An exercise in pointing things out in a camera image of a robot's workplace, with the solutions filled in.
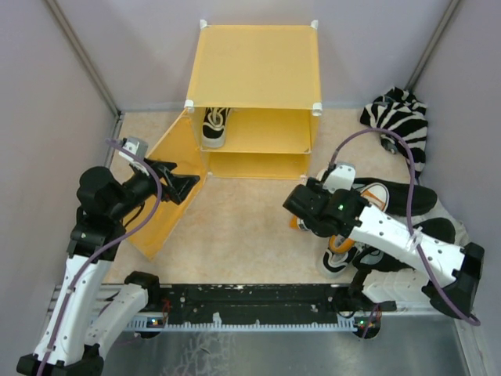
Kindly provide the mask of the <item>orange canvas sneaker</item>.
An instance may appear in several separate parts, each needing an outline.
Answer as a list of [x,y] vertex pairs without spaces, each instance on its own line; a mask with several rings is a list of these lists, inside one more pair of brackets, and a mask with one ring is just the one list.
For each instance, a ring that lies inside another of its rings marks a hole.
[[[381,183],[371,183],[361,190],[361,196],[375,205],[382,212],[387,210],[389,204],[389,191]],[[343,255],[355,246],[355,241],[341,235],[330,238],[328,247],[335,255]]]
[[310,229],[305,225],[305,222],[303,219],[300,219],[296,215],[293,215],[290,219],[289,222],[289,227],[294,229],[294,230],[300,230],[304,232],[308,232]]

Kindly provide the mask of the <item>black white canvas sneaker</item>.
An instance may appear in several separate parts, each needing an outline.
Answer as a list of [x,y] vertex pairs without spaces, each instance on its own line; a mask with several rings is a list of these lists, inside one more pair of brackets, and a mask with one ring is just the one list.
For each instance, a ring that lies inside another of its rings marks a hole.
[[225,144],[226,125],[232,112],[228,107],[208,107],[202,124],[202,145],[220,148]]

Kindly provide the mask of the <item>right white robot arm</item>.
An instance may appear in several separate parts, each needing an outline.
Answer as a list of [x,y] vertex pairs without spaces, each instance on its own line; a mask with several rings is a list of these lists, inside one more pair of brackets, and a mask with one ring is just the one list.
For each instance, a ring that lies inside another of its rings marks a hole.
[[283,206],[318,237],[347,237],[426,274],[424,293],[436,310],[473,320],[485,256],[480,245],[460,247],[438,240],[393,219],[356,190],[331,193],[315,179],[297,185]]

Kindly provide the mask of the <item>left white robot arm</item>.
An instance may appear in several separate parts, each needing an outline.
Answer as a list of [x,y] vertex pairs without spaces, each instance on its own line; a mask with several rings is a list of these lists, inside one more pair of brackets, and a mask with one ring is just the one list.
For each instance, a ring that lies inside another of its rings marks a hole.
[[77,221],[67,248],[63,284],[49,324],[35,350],[18,360],[22,375],[100,375],[110,348],[141,310],[163,301],[153,274],[133,272],[108,305],[91,319],[103,278],[120,243],[130,237],[123,219],[153,197],[180,205],[199,182],[197,175],[177,175],[174,162],[142,161],[132,177],[119,183],[103,166],[79,180]]

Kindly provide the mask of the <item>yellow plastic shoe cabinet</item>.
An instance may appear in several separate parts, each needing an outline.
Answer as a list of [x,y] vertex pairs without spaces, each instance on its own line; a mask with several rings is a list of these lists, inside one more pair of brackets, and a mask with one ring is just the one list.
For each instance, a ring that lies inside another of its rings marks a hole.
[[232,109],[225,144],[201,153],[219,178],[306,175],[323,113],[317,20],[299,25],[200,21],[187,110]]

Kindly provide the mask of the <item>black chunky sneaker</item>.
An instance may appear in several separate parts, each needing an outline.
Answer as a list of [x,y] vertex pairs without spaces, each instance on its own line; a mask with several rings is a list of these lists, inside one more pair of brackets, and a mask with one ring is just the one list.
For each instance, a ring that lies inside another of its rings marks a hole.
[[[415,230],[421,228],[423,232],[438,240],[454,244],[456,230],[451,221],[445,218],[428,219],[413,226]],[[383,273],[398,272],[402,269],[412,269],[403,262],[400,262],[391,255],[387,255],[381,250],[365,246],[352,261],[353,266],[358,270],[376,270]]]
[[[384,185],[389,192],[389,202],[386,212],[390,215],[406,216],[409,184],[396,183],[383,179],[362,177],[355,178],[354,188],[367,186],[371,183]],[[411,203],[411,216],[428,213],[438,202],[438,195],[430,188],[415,185]]]

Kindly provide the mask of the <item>zebra striped cloth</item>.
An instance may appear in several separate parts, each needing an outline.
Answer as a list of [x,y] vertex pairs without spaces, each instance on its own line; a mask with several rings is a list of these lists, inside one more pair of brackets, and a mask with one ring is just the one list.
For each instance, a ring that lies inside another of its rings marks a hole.
[[426,164],[427,106],[410,91],[392,87],[365,105],[359,118],[362,125],[387,129],[400,136],[410,149],[418,179]]

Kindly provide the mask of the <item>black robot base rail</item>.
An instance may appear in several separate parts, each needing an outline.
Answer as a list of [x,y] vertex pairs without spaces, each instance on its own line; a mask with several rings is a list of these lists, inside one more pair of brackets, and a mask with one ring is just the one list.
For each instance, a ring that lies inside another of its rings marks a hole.
[[351,284],[161,284],[135,271],[123,284],[103,285],[87,272],[66,277],[54,300],[51,326],[63,344],[103,344],[123,331],[143,337],[175,331],[339,331],[374,336],[383,315],[435,315],[417,294],[421,277],[407,269],[396,278],[396,295],[366,297],[355,275]]

